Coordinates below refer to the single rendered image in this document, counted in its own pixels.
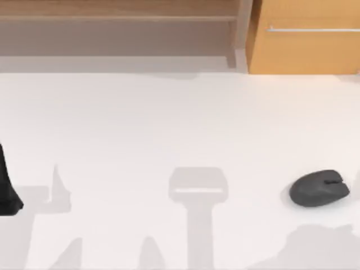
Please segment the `open wooden shelf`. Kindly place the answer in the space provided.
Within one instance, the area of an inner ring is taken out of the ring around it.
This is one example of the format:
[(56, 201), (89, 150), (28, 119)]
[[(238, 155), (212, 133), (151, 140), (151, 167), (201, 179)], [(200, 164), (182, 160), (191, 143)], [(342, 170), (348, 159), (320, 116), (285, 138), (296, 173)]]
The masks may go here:
[(253, 0), (0, 0), (0, 71), (247, 72)]

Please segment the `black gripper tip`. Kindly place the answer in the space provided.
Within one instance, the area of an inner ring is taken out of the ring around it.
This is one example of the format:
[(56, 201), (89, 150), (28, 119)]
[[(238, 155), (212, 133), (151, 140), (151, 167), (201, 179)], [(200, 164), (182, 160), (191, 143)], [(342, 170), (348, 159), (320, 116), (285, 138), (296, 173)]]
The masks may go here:
[(16, 193), (8, 175), (3, 147), (0, 144), (0, 217), (14, 216), (23, 207), (24, 203)]

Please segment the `wooden cupboard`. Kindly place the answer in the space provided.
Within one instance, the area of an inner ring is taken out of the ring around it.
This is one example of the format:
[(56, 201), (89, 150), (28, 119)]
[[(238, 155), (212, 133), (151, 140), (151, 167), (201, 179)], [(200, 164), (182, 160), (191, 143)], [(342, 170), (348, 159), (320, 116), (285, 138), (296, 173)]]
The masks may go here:
[(359, 29), (360, 0), (253, 0), (246, 40), (250, 74), (360, 73), (360, 33), (273, 33), (270, 26)]

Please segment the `black computer mouse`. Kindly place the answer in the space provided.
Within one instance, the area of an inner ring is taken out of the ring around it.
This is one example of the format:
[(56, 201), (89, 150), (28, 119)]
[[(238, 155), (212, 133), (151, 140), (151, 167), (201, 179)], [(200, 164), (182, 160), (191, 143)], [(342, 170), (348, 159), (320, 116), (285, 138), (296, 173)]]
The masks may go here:
[(341, 174), (333, 169), (319, 170), (298, 178), (289, 188), (295, 204), (315, 208), (339, 201), (350, 194)]

